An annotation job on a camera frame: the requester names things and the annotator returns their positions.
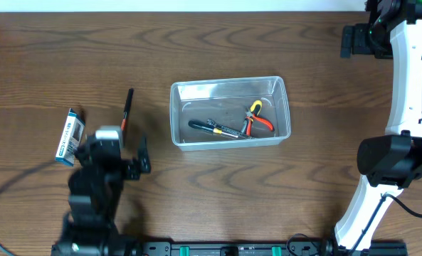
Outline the white and blue box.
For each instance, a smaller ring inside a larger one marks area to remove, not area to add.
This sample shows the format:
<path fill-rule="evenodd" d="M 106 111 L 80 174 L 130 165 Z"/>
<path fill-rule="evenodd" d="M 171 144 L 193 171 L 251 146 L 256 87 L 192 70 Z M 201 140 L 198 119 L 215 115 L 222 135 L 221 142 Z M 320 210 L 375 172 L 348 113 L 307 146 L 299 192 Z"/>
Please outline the white and blue box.
<path fill-rule="evenodd" d="M 85 122 L 81 116 L 70 108 L 56 151 L 55 160 L 57 162 L 66 166 L 74 166 L 75 151 L 80 145 L 84 128 Z"/>

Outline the black slim screwdriver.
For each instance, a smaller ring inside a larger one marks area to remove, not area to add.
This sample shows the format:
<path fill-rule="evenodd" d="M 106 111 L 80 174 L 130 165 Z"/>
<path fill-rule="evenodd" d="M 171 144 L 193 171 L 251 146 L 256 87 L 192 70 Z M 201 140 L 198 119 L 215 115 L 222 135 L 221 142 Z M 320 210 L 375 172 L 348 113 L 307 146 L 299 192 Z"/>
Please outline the black slim screwdriver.
<path fill-rule="evenodd" d="M 222 129 L 216 128 L 211 124 L 207 124 L 198 120 L 190 120 L 188 125 L 193 129 L 202 130 L 211 134 L 220 134 L 228 137 L 238 138 L 238 135 L 231 134 L 229 132 L 224 132 Z"/>

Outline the small black claw hammer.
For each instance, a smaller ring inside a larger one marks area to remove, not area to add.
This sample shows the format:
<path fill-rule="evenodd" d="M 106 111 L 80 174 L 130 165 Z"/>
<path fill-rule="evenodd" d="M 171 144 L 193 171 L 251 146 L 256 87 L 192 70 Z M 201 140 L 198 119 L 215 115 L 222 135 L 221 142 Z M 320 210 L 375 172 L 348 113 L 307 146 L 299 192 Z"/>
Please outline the small black claw hammer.
<path fill-rule="evenodd" d="M 123 111 L 122 124 L 121 124 L 122 132 L 125 132 L 125 130 L 127 128 L 127 123 L 128 123 L 128 119 L 129 119 L 129 116 L 130 116 L 131 106 L 132 106 L 133 94 L 134 94 L 134 89 L 130 88 L 128 90 L 128 93 L 127 93 L 125 108 L 124 108 L 124 111 Z"/>

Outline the silver combination wrench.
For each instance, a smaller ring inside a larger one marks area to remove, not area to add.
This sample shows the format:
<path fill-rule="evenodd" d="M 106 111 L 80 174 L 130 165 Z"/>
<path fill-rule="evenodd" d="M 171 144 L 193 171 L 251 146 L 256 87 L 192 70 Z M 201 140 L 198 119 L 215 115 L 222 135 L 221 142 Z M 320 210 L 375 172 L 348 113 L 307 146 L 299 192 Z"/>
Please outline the silver combination wrench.
<path fill-rule="evenodd" d="M 251 136 L 248 136 L 247 134 L 242 133 L 242 132 L 240 132 L 238 130 L 235 130 L 235 129 L 232 129 L 230 127 L 227 127 L 227 126 L 224 126 L 222 124 L 219 124 L 219 123 L 213 121 L 212 119 L 207 119 L 206 123 L 214 126 L 217 129 L 220 129 L 222 132 L 225 132 L 227 134 L 232 134 L 236 138 L 239 138 L 239 139 L 252 139 Z"/>

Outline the red handled pliers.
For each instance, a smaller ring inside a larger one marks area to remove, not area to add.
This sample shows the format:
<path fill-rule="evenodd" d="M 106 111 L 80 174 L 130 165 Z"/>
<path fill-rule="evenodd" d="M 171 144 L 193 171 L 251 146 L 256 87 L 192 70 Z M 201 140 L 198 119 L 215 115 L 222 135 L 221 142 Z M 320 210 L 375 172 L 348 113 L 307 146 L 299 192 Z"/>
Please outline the red handled pliers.
<path fill-rule="evenodd" d="M 257 122 L 260 122 L 261 124 L 264 124 L 271 132 L 274 131 L 274 126 L 272 125 L 272 123 L 269 120 L 256 116 L 250 110 L 246 111 L 246 121 L 247 121 L 247 125 L 246 125 L 245 134 L 249 137 L 251 136 L 251 130 L 252 130 L 252 126 L 253 126 L 254 121 L 257 121 Z"/>

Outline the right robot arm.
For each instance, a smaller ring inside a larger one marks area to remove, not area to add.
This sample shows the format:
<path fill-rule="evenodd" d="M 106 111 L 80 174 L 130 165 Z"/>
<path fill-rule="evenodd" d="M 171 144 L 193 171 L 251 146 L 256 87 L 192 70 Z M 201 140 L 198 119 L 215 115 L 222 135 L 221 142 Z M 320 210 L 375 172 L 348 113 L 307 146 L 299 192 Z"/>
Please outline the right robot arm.
<path fill-rule="evenodd" d="M 422 0 L 368 1 L 369 20 L 342 31 L 341 56 L 372 55 L 394 64 L 385 132 L 361 142 L 359 183 L 321 255 L 405 255 L 402 242 L 373 235 L 392 203 L 422 178 Z"/>

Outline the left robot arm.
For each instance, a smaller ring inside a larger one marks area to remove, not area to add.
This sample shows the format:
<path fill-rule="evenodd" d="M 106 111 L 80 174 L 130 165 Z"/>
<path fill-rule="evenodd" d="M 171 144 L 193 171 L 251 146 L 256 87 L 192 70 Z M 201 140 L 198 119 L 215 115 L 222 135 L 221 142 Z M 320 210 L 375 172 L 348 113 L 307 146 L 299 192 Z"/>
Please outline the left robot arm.
<path fill-rule="evenodd" d="M 141 242 L 118 233 L 115 215 L 124 182 L 152 170 L 147 138 L 141 138 L 136 158 L 123 159 L 118 139 L 92 135 L 75 150 L 75 157 L 81 167 L 68 179 L 70 212 L 63 217 L 63 231 L 51 254 L 141 255 Z"/>

